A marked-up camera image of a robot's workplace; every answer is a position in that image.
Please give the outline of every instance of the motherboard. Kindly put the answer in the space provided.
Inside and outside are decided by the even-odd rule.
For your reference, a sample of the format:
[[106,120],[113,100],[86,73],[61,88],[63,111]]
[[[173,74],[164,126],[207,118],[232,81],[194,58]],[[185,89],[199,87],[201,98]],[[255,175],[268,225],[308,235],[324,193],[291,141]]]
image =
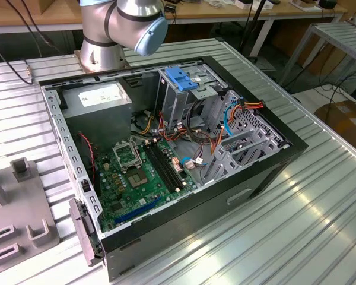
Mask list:
[[96,166],[103,232],[196,189],[190,173],[180,167],[164,140],[140,145],[123,142],[97,158]]

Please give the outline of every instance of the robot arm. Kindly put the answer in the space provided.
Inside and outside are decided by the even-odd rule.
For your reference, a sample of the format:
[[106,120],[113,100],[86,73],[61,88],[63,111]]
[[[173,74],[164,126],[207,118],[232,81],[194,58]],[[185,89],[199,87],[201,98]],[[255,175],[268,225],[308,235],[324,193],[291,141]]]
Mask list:
[[122,47],[140,55],[162,44],[167,21],[160,0],[81,0],[84,41],[81,62],[90,71],[123,68]]

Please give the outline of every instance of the red wire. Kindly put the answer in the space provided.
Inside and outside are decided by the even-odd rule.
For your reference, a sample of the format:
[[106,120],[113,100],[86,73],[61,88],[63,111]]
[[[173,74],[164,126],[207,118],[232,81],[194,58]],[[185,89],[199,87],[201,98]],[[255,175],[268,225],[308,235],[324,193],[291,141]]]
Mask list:
[[88,144],[88,148],[90,149],[90,153],[91,153],[91,163],[93,165],[93,183],[95,182],[95,166],[94,166],[94,153],[93,153],[93,148],[91,147],[90,141],[88,140],[88,138],[85,137],[85,135],[83,134],[79,134],[81,137],[83,137],[83,139],[86,141],[86,143]]

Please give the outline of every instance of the blue pcie slot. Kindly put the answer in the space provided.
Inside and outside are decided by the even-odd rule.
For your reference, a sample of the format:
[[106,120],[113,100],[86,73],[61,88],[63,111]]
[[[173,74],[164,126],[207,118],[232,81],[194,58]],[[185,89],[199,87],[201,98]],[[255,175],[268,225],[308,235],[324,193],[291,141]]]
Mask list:
[[159,197],[159,198],[155,199],[153,202],[150,202],[150,203],[148,203],[146,205],[143,205],[143,206],[139,207],[136,210],[133,210],[133,211],[131,211],[131,212],[125,214],[125,215],[122,215],[121,217],[116,218],[115,219],[115,224],[119,224],[119,223],[121,223],[123,221],[126,221],[126,220],[129,220],[129,219],[133,218],[133,217],[136,217],[136,216],[140,215],[143,212],[146,212],[146,211],[148,211],[150,209],[153,209],[155,207],[155,205],[157,204],[157,202],[161,198],[162,197]]

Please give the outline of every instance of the metal workbench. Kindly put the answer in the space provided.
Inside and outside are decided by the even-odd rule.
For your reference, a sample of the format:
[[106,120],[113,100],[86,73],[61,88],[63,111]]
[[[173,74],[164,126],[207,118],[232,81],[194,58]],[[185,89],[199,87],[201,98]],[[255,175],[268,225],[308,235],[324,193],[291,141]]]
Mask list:
[[[116,284],[356,284],[356,151],[226,42],[163,45],[133,66],[212,55],[309,148],[261,195],[116,280]],[[38,80],[82,74],[73,55],[29,61]],[[25,75],[24,64],[15,63]],[[0,64],[0,168],[35,160],[61,243],[0,273],[0,284],[107,284],[88,267],[68,212],[73,191],[38,86]]]
[[291,69],[297,62],[303,49],[306,47],[306,44],[314,34],[319,36],[320,40],[317,46],[312,51],[309,58],[304,63],[304,66],[309,64],[319,52],[320,48],[325,44],[325,42],[328,42],[351,57],[351,60],[344,68],[344,71],[341,72],[341,76],[345,75],[347,71],[351,68],[354,60],[356,60],[356,26],[347,22],[311,24],[305,32],[303,38],[301,39],[301,42],[298,44],[297,48],[291,55],[289,61],[287,62],[285,69],[282,73],[282,77],[279,80],[280,85],[285,82],[285,79],[290,74]]

